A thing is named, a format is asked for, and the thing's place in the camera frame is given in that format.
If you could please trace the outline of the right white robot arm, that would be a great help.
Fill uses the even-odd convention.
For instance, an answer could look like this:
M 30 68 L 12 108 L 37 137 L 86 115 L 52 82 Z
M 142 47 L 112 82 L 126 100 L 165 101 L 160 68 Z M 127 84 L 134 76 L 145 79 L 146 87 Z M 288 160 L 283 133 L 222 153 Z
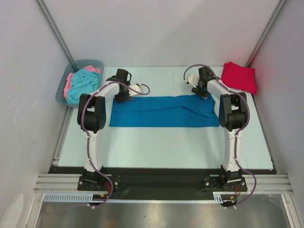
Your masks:
M 218 119 L 224 130 L 225 152 L 217 184 L 223 190 L 231 190 L 242 180 L 240 166 L 240 141 L 242 132 L 249 124 L 250 111 L 244 92 L 235 92 L 224 85 L 207 65 L 199 64 L 198 76 L 188 76 L 192 92 L 202 98 L 219 100 Z

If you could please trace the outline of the aluminium front rail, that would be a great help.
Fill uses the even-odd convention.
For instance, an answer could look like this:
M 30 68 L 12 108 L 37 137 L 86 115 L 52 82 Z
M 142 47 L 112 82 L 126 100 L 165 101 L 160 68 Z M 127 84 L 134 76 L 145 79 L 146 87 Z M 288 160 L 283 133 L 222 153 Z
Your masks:
M 204 190 L 201 175 L 117 175 L 123 190 L 131 187 L 139 189 L 189 189 Z M 80 174 L 41 174 L 34 187 L 35 192 L 76 192 Z M 247 184 L 247 192 L 253 191 L 256 194 L 292 194 L 293 190 L 287 175 L 250 175 L 243 176 Z

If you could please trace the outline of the right aluminium corner post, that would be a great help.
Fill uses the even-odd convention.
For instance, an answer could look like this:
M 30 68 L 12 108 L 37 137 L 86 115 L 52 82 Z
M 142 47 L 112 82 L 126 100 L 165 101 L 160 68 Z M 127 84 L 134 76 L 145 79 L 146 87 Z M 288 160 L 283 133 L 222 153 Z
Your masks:
M 288 0 L 279 0 L 273 13 L 271 14 L 268 22 L 266 23 L 265 28 L 263 29 L 261 36 L 259 37 L 253 51 L 251 52 L 245 67 L 251 68 L 258 53 L 260 52 L 263 44 L 265 43 L 267 37 L 269 36 L 270 32 L 272 31 L 272 29 L 274 28 L 277 20 L 280 17 L 280 14 L 282 13 L 282 11 L 284 10 L 284 7 L 286 6 Z

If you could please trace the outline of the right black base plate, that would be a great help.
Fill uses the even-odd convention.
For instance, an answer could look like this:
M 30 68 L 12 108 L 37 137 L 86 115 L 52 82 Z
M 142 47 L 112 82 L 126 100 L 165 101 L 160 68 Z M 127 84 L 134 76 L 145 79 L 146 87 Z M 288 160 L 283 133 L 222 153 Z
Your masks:
M 219 176 L 205 176 L 203 179 L 204 190 L 206 192 L 247 192 L 247 184 L 244 177 L 239 181 L 224 182 Z

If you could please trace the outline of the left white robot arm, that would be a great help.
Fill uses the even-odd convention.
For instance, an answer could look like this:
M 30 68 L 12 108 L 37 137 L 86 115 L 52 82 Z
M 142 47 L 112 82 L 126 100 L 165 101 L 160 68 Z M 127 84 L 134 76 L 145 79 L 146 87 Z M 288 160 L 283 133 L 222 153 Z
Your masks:
M 101 189 L 106 178 L 99 174 L 103 167 L 96 155 L 96 137 L 106 124 L 106 101 L 126 102 L 132 100 L 130 93 L 132 75 L 124 69 L 118 69 L 116 75 L 108 78 L 105 84 L 91 94 L 80 96 L 77 123 L 86 135 L 86 155 L 82 176 L 95 190 Z

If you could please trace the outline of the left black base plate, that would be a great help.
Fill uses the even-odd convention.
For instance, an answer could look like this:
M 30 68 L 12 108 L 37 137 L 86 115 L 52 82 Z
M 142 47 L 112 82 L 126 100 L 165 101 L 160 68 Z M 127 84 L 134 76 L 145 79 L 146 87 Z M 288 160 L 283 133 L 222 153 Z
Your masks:
M 122 185 L 120 182 L 120 176 L 106 174 L 113 184 L 113 191 L 120 191 Z M 107 190 L 107 186 L 111 186 L 110 181 L 97 172 L 82 173 L 79 177 L 77 190 L 78 191 L 104 191 Z

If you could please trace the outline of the left aluminium corner post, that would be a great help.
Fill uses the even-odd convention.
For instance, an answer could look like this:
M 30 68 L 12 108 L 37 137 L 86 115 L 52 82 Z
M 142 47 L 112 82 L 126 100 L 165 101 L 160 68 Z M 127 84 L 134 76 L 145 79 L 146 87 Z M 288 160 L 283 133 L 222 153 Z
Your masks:
M 64 41 L 64 38 L 63 38 L 61 32 L 59 31 L 59 28 L 58 28 L 53 16 L 51 15 L 45 1 L 44 0 L 34 0 L 34 2 L 36 3 L 38 9 L 40 10 L 40 13 L 42 14 L 43 18 L 45 19 L 52 34 L 54 35 L 64 56 L 66 57 L 66 59 L 68 60 L 69 63 L 73 62 L 74 59 L 70 53 L 70 50 L 69 50 L 66 42 Z

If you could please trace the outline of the aluminium corner post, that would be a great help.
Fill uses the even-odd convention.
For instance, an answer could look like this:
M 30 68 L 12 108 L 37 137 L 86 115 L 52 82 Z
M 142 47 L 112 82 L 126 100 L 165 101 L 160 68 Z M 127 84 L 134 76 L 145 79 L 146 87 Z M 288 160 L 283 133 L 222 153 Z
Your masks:
M 53 16 L 51 15 L 45 1 L 44 0 L 34 0 L 34 2 L 36 3 L 38 9 L 40 10 L 40 13 L 42 14 L 43 18 L 45 19 L 52 34 L 54 35 L 64 56 L 66 57 L 66 59 L 68 60 L 69 63 L 73 62 L 74 59 L 70 53 L 70 50 L 69 50 L 66 42 L 64 41 L 64 38 L 63 38 L 61 32 L 59 31 L 59 28 L 58 28 Z
M 280 17 L 280 14 L 282 13 L 282 11 L 284 10 L 284 7 L 286 6 L 288 0 L 279 0 L 273 13 L 271 14 L 268 22 L 266 23 L 265 28 L 263 29 L 261 36 L 259 37 L 253 51 L 251 52 L 245 67 L 251 68 L 258 53 L 260 52 L 263 44 L 265 43 L 267 37 L 269 36 L 270 32 L 272 31 L 272 29 L 274 28 L 277 20 Z

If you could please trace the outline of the folded red t shirt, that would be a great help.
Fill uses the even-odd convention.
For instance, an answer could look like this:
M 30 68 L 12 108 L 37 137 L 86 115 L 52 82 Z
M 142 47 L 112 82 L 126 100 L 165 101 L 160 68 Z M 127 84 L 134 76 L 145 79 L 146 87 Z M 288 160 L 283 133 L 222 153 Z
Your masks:
M 239 66 L 233 62 L 224 64 L 221 80 L 233 89 L 257 95 L 255 69 Z

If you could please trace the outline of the black front mat strip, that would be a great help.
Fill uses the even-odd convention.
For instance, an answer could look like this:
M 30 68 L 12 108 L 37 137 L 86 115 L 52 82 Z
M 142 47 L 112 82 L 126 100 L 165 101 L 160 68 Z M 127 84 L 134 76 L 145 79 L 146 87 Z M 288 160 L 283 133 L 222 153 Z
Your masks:
M 113 190 L 113 200 L 209 200 L 214 192 L 233 194 L 236 190 L 249 193 L 253 177 L 276 175 L 275 170 L 249 170 L 238 182 L 224 182 L 219 169 L 156 169 L 156 168 L 103 168 L 109 180 L 89 174 L 83 167 L 52 166 L 48 173 L 56 179 L 72 176 L 76 190 L 101 192 Z

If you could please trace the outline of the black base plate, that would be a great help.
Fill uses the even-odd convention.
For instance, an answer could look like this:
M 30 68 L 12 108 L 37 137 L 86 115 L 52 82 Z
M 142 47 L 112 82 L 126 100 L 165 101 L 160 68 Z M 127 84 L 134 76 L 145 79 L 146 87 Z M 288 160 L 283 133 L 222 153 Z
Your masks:
M 203 179 L 204 190 L 206 192 L 247 192 L 247 184 L 244 177 L 239 181 L 224 182 L 219 176 L 205 176 Z
M 106 174 L 113 184 L 113 191 L 120 191 L 122 185 L 120 182 L 120 176 Z M 111 186 L 110 181 L 97 172 L 82 173 L 79 177 L 77 190 L 78 191 L 104 191 L 107 190 L 107 186 Z

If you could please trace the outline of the dark blue t shirt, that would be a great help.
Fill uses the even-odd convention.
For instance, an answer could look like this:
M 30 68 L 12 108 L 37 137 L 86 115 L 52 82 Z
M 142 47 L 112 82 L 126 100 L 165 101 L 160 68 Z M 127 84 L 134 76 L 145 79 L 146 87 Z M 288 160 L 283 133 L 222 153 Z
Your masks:
M 215 101 L 198 95 L 135 97 L 113 101 L 111 127 L 219 127 Z

